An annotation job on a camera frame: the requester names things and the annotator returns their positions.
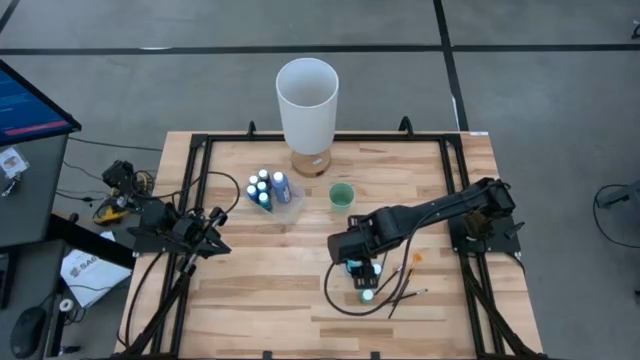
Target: green cup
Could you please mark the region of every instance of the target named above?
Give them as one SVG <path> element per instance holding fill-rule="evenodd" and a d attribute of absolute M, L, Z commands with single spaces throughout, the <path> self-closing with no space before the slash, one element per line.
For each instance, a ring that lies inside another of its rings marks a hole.
<path fill-rule="evenodd" d="M 356 199 L 356 192 L 353 187 L 347 183 L 338 183 L 329 190 L 329 200 L 331 200 L 331 208 L 335 212 L 345 212 L 353 204 Z"/>

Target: wooden table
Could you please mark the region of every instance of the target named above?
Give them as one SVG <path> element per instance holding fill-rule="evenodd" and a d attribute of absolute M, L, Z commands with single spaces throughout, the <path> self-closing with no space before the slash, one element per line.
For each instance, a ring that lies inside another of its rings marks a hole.
<path fill-rule="evenodd" d="M 156 194 L 180 189 L 191 134 L 167 135 Z M 489 137 L 463 133 L 462 140 L 471 181 L 497 177 Z M 198 261 L 180 357 L 259 358 L 262 351 L 270 350 L 276 358 L 368 358 L 372 351 L 380 351 L 383 358 L 475 358 L 460 264 L 450 248 L 446 223 L 424 228 L 414 238 L 411 254 L 419 253 L 424 262 L 417 266 L 409 290 L 428 288 L 429 292 L 403 301 L 392 320 L 386 319 L 390 308 L 364 318 L 344 316 L 327 304 L 322 293 L 330 263 L 326 239 L 329 234 L 344 231 L 347 218 L 347 214 L 331 212 L 330 185 L 354 185 L 356 204 L 348 214 L 367 214 L 386 205 L 417 205 L 443 196 L 447 192 L 438 145 L 335 142 L 331 152 L 333 160 L 327 173 L 310 179 L 291 170 L 291 150 L 284 142 L 214 144 L 211 170 L 229 173 L 242 185 L 264 166 L 281 169 L 292 183 L 305 189 L 306 208 L 295 225 L 284 226 L 274 223 L 247 199 L 240 199 L 227 224 L 220 228 L 223 241 L 233 252 Z M 453 150 L 451 154 L 455 164 Z M 198 169 L 194 178 L 199 175 Z M 456 188 L 460 189 L 457 166 L 454 172 Z M 206 208 L 226 208 L 234 196 L 235 188 L 228 179 L 209 175 Z M 383 279 L 400 264 L 401 249 L 390 253 Z M 153 257 L 137 260 L 128 303 Z M 541 351 L 522 270 L 505 255 L 490 254 L 487 258 L 499 310 L 529 347 Z M 166 256 L 142 288 L 132 337 L 157 308 L 165 264 Z M 344 270 L 335 270 L 329 285 L 334 301 L 354 311 L 370 308 L 359 303 Z M 491 351 L 489 326 L 482 310 L 481 318 L 486 347 Z M 169 348 L 172 326 L 170 314 L 164 350 Z"/>

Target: monitor screen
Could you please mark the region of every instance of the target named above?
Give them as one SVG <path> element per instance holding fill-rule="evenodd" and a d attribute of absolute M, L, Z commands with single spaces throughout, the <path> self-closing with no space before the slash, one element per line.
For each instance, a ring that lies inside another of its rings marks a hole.
<path fill-rule="evenodd" d="M 13 69 L 0 66 L 0 145 L 70 133 L 76 125 Z"/>

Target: cork base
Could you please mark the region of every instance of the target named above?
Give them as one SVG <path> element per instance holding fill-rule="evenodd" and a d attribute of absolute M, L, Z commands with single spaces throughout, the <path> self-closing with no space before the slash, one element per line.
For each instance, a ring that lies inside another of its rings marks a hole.
<path fill-rule="evenodd" d="M 291 154 L 291 164 L 302 176 L 318 177 L 331 165 L 331 152 L 327 149 L 316 155 L 302 155 L 294 151 Z"/>

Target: bottle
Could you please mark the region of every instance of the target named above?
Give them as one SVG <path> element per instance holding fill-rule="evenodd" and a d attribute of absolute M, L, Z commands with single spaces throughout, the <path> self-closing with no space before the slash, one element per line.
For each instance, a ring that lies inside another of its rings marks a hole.
<path fill-rule="evenodd" d="M 269 188 L 267 187 L 267 183 L 265 183 L 264 181 L 260 181 L 256 188 L 258 188 L 259 193 L 269 194 Z"/>
<path fill-rule="evenodd" d="M 249 195 L 249 199 L 253 200 L 256 203 L 258 202 L 258 189 L 256 189 L 255 186 L 247 186 L 247 195 Z"/>
<path fill-rule="evenodd" d="M 373 290 L 362 290 L 360 291 L 360 294 L 358 294 L 360 297 L 360 302 L 363 304 L 369 304 L 370 302 L 373 301 L 373 296 L 375 295 L 373 293 Z"/>
<path fill-rule="evenodd" d="M 380 275 L 382 275 L 382 265 L 373 264 L 373 272 L 377 277 L 380 277 Z"/>
<path fill-rule="evenodd" d="M 258 177 L 260 178 L 260 181 L 264 181 L 267 184 L 267 188 L 271 190 L 271 179 L 269 178 L 269 172 L 267 169 L 258 171 Z"/>
<path fill-rule="evenodd" d="M 271 206 L 271 200 L 269 200 L 269 195 L 267 193 L 260 193 L 260 195 L 258 195 L 258 199 L 258 203 L 260 204 L 260 206 L 262 206 L 263 209 L 267 211 L 271 211 L 271 209 L 273 209 L 273 207 Z"/>
<path fill-rule="evenodd" d="M 258 177 L 255 175 L 249 176 L 249 185 L 253 185 L 253 186 L 258 185 Z"/>
<path fill-rule="evenodd" d="M 273 189 L 276 192 L 276 199 L 281 204 L 288 204 L 291 201 L 291 192 L 289 191 L 289 180 L 287 176 L 280 171 L 273 174 Z"/>

